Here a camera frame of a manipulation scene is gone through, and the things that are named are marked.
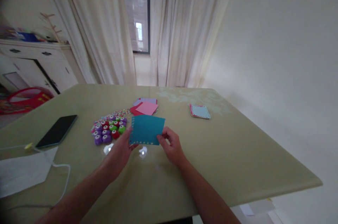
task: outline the pink paper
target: pink paper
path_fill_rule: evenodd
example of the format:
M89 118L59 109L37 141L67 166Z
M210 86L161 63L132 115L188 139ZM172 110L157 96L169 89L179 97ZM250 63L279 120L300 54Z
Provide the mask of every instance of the pink paper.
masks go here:
M157 99L156 98L139 98L138 100L136 100L134 104L134 106L138 105L140 102L149 102L149 103L154 103L157 104Z
M143 102L136 110L145 115L152 115L156 111L157 107L158 104Z

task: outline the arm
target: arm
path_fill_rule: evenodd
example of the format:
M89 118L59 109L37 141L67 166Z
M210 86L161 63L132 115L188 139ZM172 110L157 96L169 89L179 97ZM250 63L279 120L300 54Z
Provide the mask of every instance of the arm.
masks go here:
M170 128L165 127L162 135L158 135L157 139L168 159L180 170L203 223L240 224L224 200L187 160L181 148L179 136Z
M102 164L37 223L80 222L107 186L118 177L131 151L138 146L129 146L130 131L131 127L115 142Z

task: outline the hand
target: hand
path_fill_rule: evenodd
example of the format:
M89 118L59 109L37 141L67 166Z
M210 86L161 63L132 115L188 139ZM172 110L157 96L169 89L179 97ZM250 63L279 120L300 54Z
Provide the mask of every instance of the hand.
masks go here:
M180 137L169 127L165 127L162 135L158 135L157 139L163 147L169 161L171 161L174 165L179 167L187 161L180 144Z
M101 167L107 172L110 182L119 176L129 160L131 151L138 146L138 144L129 145L131 129L131 127L126 129L117 139L101 164Z

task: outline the window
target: window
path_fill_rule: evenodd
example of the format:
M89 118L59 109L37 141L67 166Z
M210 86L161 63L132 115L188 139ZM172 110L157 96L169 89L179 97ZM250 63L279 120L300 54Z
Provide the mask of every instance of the window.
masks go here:
M150 0L125 0L134 53L150 54Z

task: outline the white wall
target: white wall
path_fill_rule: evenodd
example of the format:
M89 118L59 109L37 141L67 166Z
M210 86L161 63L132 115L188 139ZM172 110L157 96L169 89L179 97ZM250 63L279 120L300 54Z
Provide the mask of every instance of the white wall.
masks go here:
M338 0L230 0L203 87L324 183L274 199L293 223L338 220Z
M12 27L22 27L27 31L33 31L42 35L53 37L53 34L43 28L48 26L47 22L40 16L40 12L55 14L51 3L48 0L1 0L0 14L2 22ZM51 22L60 28L58 18L52 17ZM62 32L59 33L62 40L66 40Z
M134 54L136 83L138 86L150 85L150 56Z

